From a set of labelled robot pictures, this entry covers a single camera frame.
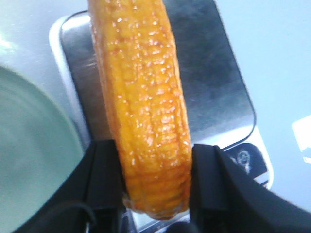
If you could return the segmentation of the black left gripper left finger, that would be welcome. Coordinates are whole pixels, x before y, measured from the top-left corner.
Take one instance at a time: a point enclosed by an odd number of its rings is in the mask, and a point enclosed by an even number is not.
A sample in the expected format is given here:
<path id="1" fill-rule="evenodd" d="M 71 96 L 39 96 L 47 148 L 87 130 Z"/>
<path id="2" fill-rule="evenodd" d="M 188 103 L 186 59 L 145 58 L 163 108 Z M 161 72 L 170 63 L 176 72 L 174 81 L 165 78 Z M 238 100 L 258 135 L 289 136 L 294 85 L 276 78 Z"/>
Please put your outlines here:
<path id="1" fill-rule="evenodd" d="M 114 141 L 94 141 L 70 176 L 17 232 L 122 233 L 122 192 Z"/>

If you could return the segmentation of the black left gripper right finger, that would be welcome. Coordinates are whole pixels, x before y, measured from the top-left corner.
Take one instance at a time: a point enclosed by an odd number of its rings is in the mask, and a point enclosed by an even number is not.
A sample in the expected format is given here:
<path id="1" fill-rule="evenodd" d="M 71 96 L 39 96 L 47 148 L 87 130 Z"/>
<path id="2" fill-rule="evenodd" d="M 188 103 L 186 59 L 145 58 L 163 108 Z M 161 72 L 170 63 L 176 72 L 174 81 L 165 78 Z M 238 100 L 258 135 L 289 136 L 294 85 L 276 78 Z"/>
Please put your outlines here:
<path id="1" fill-rule="evenodd" d="M 201 233 L 309 233 L 309 212 L 250 178 L 218 146 L 192 148 L 190 222 Z"/>

